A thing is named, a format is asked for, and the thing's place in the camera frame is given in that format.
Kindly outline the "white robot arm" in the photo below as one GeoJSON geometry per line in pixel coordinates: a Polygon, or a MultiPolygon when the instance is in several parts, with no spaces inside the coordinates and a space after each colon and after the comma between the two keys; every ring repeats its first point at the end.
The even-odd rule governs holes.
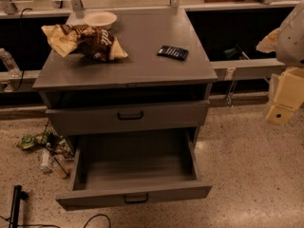
{"type": "Polygon", "coordinates": [[[304,103],[304,1],[300,1],[279,28],[256,46],[264,53],[275,52],[276,59],[288,68],[278,77],[275,95],[266,121],[283,125],[304,103]]]}

